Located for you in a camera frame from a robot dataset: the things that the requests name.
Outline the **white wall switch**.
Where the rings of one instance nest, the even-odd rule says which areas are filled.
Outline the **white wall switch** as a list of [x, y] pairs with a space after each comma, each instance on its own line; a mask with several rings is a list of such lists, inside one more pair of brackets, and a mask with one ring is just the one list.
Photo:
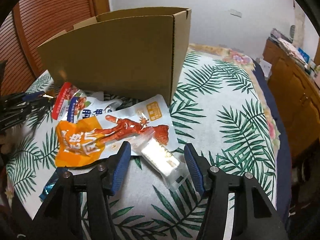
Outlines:
[[232, 16], [235, 16], [235, 17], [238, 17], [238, 18], [242, 18], [242, 13], [237, 11], [237, 10], [235, 10], [235, 9], [230, 9], [229, 12], [230, 12], [230, 14]]

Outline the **folded floral cloth stack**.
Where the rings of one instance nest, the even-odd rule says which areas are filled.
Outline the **folded floral cloth stack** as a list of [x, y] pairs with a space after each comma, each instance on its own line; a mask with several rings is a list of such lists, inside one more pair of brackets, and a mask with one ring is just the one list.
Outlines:
[[282, 38], [277, 38], [278, 44], [280, 48], [285, 51], [287, 56], [291, 57], [295, 61], [301, 63], [302, 65], [306, 66], [308, 63], [304, 60], [301, 53], [298, 51], [296, 47], [294, 47], [290, 42]]

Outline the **red blue nut packet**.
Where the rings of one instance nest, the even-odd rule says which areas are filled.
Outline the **red blue nut packet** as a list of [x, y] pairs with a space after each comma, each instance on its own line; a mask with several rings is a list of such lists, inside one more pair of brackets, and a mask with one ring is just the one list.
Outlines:
[[79, 120], [114, 112], [123, 103], [120, 99], [103, 100], [103, 92], [93, 96], [65, 82], [61, 87], [52, 109], [52, 119], [76, 124]]

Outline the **small blue candy wrapper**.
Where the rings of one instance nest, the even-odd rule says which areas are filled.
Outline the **small blue candy wrapper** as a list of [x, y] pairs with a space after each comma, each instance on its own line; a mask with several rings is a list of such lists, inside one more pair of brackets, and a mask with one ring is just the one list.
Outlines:
[[43, 202], [46, 199], [46, 197], [48, 196], [48, 194], [50, 193], [50, 191], [52, 190], [52, 188], [54, 187], [54, 185], [56, 184], [60, 176], [61, 176], [61, 169], [57, 168], [54, 171], [53, 175], [49, 178], [49, 180], [43, 187], [41, 194], [39, 195], [41, 202]]

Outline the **blue tissue pack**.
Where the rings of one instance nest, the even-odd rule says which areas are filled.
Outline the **blue tissue pack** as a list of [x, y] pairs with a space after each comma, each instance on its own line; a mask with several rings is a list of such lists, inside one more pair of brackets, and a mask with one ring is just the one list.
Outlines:
[[298, 48], [298, 51], [299, 51], [299, 53], [301, 54], [301, 56], [303, 57], [303, 59], [304, 59], [304, 61], [306, 62], [306, 63], [308, 63], [309, 62], [309, 60], [310, 60], [310, 56], [302, 49], [302, 48]]

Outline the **wooden louvered wardrobe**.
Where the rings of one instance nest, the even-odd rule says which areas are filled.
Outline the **wooden louvered wardrobe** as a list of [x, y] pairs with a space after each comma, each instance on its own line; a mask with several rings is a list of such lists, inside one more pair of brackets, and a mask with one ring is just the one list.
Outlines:
[[19, 0], [1, 25], [1, 95], [27, 90], [44, 72], [40, 44], [109, 10], [108, 0]]

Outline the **brown cardboard box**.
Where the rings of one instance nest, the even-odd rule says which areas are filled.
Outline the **brown cardboard box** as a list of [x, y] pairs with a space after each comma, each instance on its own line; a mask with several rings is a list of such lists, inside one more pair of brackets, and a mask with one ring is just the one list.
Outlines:
[[143, 7], [106, 12], [38, 46], [56, 85], [171, 103], [189, 45], [191, 10]]

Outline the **wooden sideboard cabinet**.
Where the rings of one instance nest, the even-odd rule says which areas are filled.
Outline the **wooden sideboard cabinet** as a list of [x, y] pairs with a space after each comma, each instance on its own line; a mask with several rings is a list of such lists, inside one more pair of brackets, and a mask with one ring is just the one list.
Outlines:
[[319, 138], [319, 89], [271, 38], [266, 40], [263, 59], [272, 64], [267, 84], [295, 160]]

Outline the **white chicken feet packet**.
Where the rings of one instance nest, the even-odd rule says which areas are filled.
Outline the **white chicken feet packet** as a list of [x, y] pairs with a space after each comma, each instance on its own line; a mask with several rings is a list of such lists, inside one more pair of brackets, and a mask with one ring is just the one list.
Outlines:
[[153, 131], [155, 139], [168, 151], [178, 148], [177, 135], [163, 96], [156, 95], [131, 107], [96, 116], [95, 133], [105, 143], [126, 140]]

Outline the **orange chicken feet packet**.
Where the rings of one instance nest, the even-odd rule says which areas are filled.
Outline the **orange chicken feet packet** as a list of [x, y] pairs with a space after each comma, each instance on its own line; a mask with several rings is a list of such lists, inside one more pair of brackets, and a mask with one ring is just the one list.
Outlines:
[[102, 128], [96, 117], [82, 119], [74, 124], [60, 121], [56, 127], [59, 150], [55, 157], [57, 167], [83, 167], [109, 157], [114, 152], [108, 150], [115, 141], [117, 128]]

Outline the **cream window curtain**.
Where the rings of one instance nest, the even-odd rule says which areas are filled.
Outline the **cream window curtain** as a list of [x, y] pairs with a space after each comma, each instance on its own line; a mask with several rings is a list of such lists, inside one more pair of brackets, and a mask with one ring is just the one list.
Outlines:
[[305, 12], [296, 1], [293, 1], [293, 6], [295, 12], [295, 33], [293, 37], [293, 45], [296, 48], [303, 48], [305, 32]]

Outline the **small white fan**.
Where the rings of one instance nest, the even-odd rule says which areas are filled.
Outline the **small white fan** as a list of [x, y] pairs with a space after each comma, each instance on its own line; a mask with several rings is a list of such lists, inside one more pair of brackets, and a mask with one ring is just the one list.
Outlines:
[[294, 38], [294, 35], [295, 35], [295, 28], [296, 26], [295, 25], [291, 25], [290, 26], [290, 38], [293, 39]]

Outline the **clear white nougat bar packet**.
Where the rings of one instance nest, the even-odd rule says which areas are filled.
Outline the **clear white nougat bar packet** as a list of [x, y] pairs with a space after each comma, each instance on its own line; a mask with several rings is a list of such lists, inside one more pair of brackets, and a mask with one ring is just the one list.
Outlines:
[[162, 177], [164, 185], [170, 191], [176, 191], [188, 176], [187, 165], [174, 157], [156, 139], [156, 130], [148, 131], [130, 139], [133, 152], [141, 155]]

